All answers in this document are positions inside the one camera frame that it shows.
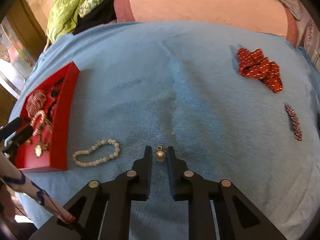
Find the pearl pendant earring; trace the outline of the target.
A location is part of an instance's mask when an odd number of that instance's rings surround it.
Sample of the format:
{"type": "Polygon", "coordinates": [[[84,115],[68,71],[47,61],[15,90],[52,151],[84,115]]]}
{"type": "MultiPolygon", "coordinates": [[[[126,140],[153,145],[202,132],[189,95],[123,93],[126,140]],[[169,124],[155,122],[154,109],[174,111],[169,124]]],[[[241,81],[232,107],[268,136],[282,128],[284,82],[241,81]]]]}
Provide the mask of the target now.
{"type": "Polygon", "coordinates": [[[163,146],[157,146],[156,147],[156,153],[155,153],[155,161],[157,162],[164,162],[166,159],[166,153],[163,146]]]}

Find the red jewelry tray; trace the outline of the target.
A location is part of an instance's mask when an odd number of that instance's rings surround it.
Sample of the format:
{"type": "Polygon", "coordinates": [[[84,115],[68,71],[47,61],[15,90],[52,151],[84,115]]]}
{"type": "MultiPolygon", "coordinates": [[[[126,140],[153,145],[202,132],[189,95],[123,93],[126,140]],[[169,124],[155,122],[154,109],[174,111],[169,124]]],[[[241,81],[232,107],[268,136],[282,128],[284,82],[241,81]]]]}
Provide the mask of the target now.
{"type": "Polygon", "coordinates": [[[18,169],[25,173],[67,170],[68,124],[79,73],[75,63],[70,62],[27,95],[20,118],[30,124],[34,132],[13,156],[13,163],[18,169]],[[44,90],[47,101],[33,118],[29,118],[26,103],[35,90],[44,90]]]}

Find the red white checkered scrunchie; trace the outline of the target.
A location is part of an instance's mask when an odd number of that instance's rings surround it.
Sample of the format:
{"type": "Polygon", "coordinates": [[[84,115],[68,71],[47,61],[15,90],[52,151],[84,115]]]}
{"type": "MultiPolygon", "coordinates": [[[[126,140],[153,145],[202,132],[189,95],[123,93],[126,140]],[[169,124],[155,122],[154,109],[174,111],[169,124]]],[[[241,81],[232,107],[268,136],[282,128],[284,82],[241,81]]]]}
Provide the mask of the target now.
{"type": "Polygon", "coordinates": [[[27,99],[26,110],[29,118],[33,118],[34,115],[42,109],[47,101],[44,90],[33,91],[27,99]]]}

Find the brown door with stained glass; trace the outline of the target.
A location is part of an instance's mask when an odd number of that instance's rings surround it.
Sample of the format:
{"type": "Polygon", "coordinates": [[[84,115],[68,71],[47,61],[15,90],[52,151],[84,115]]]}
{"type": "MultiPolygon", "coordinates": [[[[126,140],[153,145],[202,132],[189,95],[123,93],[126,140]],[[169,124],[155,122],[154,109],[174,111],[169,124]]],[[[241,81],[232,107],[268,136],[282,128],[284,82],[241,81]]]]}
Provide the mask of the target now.
{"type": "Polygon", "coordinates": [[[1,125],[9,120],[46,36],[26,0],[15,0],[1,22],[1,125]]]}

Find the purple rhinestone hair clip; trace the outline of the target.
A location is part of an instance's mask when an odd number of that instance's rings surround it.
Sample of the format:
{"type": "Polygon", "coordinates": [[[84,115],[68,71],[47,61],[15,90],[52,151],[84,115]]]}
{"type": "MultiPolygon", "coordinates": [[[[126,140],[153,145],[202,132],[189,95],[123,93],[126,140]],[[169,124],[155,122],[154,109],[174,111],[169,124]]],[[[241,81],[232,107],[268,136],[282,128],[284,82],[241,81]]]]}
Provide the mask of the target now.
{"type": "Polygon", "coordinates": [[[297,141],[302,141],[303,140],[303,133],[302,133],[302,130],[301,130],[301,127],[300,127],[299,118],[296,115],[295,110],[290,105],[288,105],[287,103],[284,103],[284,107],[285,107],[285,111],[288,114],[288,117],[289,117],[289,119],[291,121],[292,130],[294,132],[295,139],[297,141]]]}

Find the black garment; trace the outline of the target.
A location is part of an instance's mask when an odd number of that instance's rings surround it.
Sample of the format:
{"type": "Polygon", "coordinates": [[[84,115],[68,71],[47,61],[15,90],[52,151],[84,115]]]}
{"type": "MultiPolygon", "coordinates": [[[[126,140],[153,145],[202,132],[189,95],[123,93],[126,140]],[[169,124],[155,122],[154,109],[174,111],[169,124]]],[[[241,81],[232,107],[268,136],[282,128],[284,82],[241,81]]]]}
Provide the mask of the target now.
{"type": "Polygon", "coordinates": [[[89,28],[93,28],[101,24],[108,24],[116,19],[114,0],[104,0],[83,18],[78,16],[78,23],[76,28],[73,30],[73,34],[79,34],[89,28]]]}

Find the green quilted blanket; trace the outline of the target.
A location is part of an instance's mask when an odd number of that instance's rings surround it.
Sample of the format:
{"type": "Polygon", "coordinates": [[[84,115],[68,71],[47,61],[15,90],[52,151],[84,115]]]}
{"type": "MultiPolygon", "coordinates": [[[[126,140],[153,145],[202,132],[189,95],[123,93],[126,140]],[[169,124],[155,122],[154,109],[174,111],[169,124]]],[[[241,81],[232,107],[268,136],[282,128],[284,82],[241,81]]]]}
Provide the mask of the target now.
{"type": "Polygon", "coordinates": [[[55,0],[47,23],[46,36],[51,43],[67,33],[74,31],[78,17],[83,18],[104,0],[55,0]]]}

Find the pink bed sheet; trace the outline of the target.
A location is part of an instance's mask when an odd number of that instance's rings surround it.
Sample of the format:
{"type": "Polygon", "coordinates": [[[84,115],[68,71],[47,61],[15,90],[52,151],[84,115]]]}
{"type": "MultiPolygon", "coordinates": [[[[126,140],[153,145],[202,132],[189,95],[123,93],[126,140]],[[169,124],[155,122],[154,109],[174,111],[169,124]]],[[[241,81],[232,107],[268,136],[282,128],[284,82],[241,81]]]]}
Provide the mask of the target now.
{"type": "Polygon", "coordinates": [[[294,16],[278,0],[114,0],[118,22],[200,21],[267,33],[297,43],[294,16]]]}

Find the striped pillow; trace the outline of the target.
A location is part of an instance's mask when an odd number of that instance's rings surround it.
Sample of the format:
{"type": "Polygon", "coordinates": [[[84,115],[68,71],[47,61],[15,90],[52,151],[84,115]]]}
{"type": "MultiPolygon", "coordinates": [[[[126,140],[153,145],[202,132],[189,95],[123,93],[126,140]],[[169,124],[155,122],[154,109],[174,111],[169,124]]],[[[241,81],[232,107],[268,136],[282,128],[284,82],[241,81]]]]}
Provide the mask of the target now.
{"type": "Polygon", "coordinates": [[[308,12],[303,12],[302,19],[297,22],[297,46],[303,47],[307,58],[319,72],[319,29],[308,12]]]}

